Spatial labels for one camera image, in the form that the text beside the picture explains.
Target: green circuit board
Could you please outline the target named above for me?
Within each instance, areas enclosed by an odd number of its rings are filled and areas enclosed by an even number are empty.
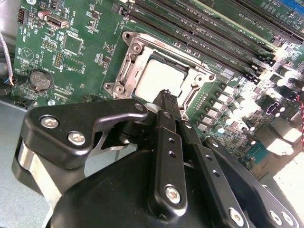
[[[21,0],[20,9],[26,13],[26,21],[19,21],[19,30],[17,36],[17,46],[14,62],[14,72],[20,83],[12,88],[14,98],[25,98],[33,102],[34,106],[46,106],[49,100],[55,101],[56,105],[73,104],[81,102],[96,102],[112,99],[112,96],[105,91],[103,85],[108,82],[114,82],[124,59],[128,46],[122,39],[122,33],[125,31],[135,31],[139,33],[150,34],[157,39],[166,42],[172,46],[176,45],[176,40],[140,21],[126,19],[113,11],[113,4],[117,3],[121,7],[129,7],[121,1],[112,0],[61,0],[57,7],[60,10],[49,6],[49,0],[38,0],[35,5],[27,4],[26,0]],[[146,6],[154,9],[168,18],[173,18],[168,10],[159,6],[156,1],[143,1]],[[231,5],[228,0],[207,0],[207,1],[167,1],[174,4],[180,10],[188,10],[193,16],[197,16],[189,8],[185,7],[185,2],[191,4],[196,10],[207,13],[214,20],[221,21],[225,26],[217,24],[217,29],[222,34],[227,34],[232,39],[238,39],[254,50],[256,53],[267,55],[270,51],[279,49],[274,43],[276,33],[263,24],[253,21],[239,9]],[[261,9],[271,13],[278,20],[291,26],[298,33],[304,33],[304,20],[297,14],[288,16],[288,8],[276,1],[253,0],[252,3]],[[45,18],[39,18],[39,12],[49,12],[57,15],[62,21],[67,22],[68,26],[60,29],[54,29],[47,24]],[[147,19],[156,21],[167,30],[178,33],[178,29],[163,19],[155,18],[153,15],[145,14]],[[246,36],[254,41],[254,44],[246,42]],[[292,45],[288,55],[284,57],[284,62],[289,67],[298,70],[298,76],[304,70],[304,46],[292,44],[290,40],[282,38],[281,43]],[[215,36],[209,36],[213,45],[221,49],[229,50],[229,55],[224,56],[225,63],[215,61],[216,58],[223,58],[223,55],[208,46],[202,47],[202,51],[208,54],[195,57],[204,61],[209,69],[216,75],[217,80],[214,83],[206,83],[200,89],[199,94],[191,103],[187,110],[189,121],[197,125],[201,116],[206,112],[206,107],[210,105],[212,99],[216,99],[216,93],[223,84],[235,88],[235,93],[230,95],[227,106],[231,104],[237,96],[250,97],[258,99],[265,94],[265,91],[273,87],[273,83],[265,82],[258,85],[249,82],[242,77],[243,71],[251,72],[250,63],[254,62],[252,55],[248,52],[242,52],[241,49],[231,48],[230,43],[224,39],[219,40]],[[178,47],[187,52],[187,46]],[[40,69],[49,72],[53,77],[53,86],[43,92],[37,92],[30,82],[30,74],[33,70]],[[225,114],[222,110],[217,116],[214,124],[223,124],[221,117]],[[249,119],[261,119],[260,125],[270,122],[273,117],[263,113],[254,114],[246,112]],[[226,145],[231,152],[241,154],[250,149],[244,135],[235,127],[225,126],[225,134],[218,134],[211,127],[206,132],[197,129],[201,137],[214,135]]]

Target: blue slot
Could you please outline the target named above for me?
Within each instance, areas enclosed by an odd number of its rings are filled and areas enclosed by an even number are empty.
[[[278,0],[282,4],[286,5],[287,7],[291,8],[295,12],[299,13],[301,16],[304,15],[304,7],[298,4],[293,0]]]

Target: mounting hole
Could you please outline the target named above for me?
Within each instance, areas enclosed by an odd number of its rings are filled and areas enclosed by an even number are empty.
[[[172,139],[172,138],[169,138],[169,142],[175,143],[174,139]]]
[[[208,158],[209,161],[212,161],[212,158],[209,155],[206,155],[206,158]]]
[[[169,151],[169,155],[172,157],[172,158],[176,158],[176,155],[173,151]]]
[[[170,113],[168,113],[168,112],[163,112],[163,114],[167,117],[167,118],[171,118],[171,115],[170,115]]]
[[[129,33],[126,33],[126,34],[124,35],[124,38],[125,38],[125,39],[129,39],[129,38],[130,38],[130,34],[129,34]]]
[[[219,173],[218,173],[216,170],[214,170],[214,171],[212,171],[212,172],[213,172],[213,174],[214,174],[215,176],[219,177]]]

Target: red wire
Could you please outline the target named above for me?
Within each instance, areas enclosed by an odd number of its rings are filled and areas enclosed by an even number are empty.
[[[304,104],[300,99],[300,96],[297,96],[298,102],[301,104],[301,118],[302,118],[302,138],[301,138],[301,143],[302,143],[302,151],[304,151]]]

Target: capacitor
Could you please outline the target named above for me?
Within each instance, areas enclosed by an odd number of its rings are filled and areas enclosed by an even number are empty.
[[[44,70],[35,70],[29,76],[30,82],[37,92],[48,90],[53,86],[52,75]]]
[[[290,77],[294,77],[295,73],[292,70],[288,70],[284,68],[280,71],[280,75],[282,75],[283,77],[290,78]]]
[[[279,89],[276,89],[276,91],[282,96],[284,97],[286,100],[288,101],[296,101],[296,93],[288,88],[287,86],[282,86]]]
[[[239,98],[237,99],[237,102],[239,103],[239,105],[240,105],[241,107],[244,107],[244,106],[246,105],[246,99],[243,98],[243,97],[239,97]]]
[[[233,123],[233,120],[232,120],[231,117],[228,116],[228,115],[225,115],[225,116],[223,117],[223,121],[225,122],[226,125],[232,125],[232,123]]]
[[[39,17],[39,19],[44,19],[45,16],[50,14],[52,14],[52,12],[46,9],[46,10],[38,11],[37,16]]]
[[[297,87],[298,89],[300,89],[301,91],[304,91],[304,82],[299,81],[296,78],[290,78],[288,80],[289,83],[293,84],[295,87]]]
[[[256,144],[256,139],[249,133],[246,133],[246,138],[248,140],[248,142],[251,144],[251,145],[255,145]]]
[[[217,130],[219,134],[223,134],[225,132],[225,128],[222,125],[217,125],[215,130]]]
[[[240,115],[241,114],[241,110],[238,109],[236,106],[232,106],[231,108],[229,108],[229,110],[231,111],[231,113],[233,115]]]
[[[286,80],[281,78],[280,76],[276,76],[272,79],[272,81],[279,87],[285,85]]]
[[[249,121],[249,120],[246,120],[245,121],[245,124],[246,126],[248,127],[249,131],[254,131],[256,128],[254,127],[254,125]]]

